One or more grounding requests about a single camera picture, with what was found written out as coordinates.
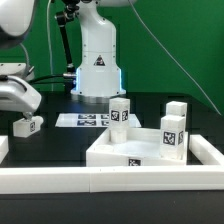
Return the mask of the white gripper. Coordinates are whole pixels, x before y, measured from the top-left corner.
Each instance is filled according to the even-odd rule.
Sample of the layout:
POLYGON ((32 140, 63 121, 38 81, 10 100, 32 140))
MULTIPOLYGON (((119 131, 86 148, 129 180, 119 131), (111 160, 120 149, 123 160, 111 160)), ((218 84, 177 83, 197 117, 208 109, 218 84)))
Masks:
POLYGON ((41 102, 41 95, 16 76, 0 75, 0 110, 22 112, 30 121, 41 102))

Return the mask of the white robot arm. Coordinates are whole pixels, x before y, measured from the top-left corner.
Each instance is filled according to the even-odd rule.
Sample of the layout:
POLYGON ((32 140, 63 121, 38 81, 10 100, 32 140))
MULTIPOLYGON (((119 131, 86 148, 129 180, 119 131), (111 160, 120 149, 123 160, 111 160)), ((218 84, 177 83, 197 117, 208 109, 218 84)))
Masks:
MULTIPOLYGON (((76 18, 81 25, 82 62, 69 65, 76 87, 71 93, 81 98, 109 99, 125 93, 116 64, 116 28, 98 14, 99 7, 127 6, 137 0, 62 0, 59 26, 76 18)), ((0 49, 12 48, 26 38, 34 18, 37 0, 0 0, 0 49)), ((21 112, 31 118, 41 95, 25 79, 0 74, 0 111, 21 112)))

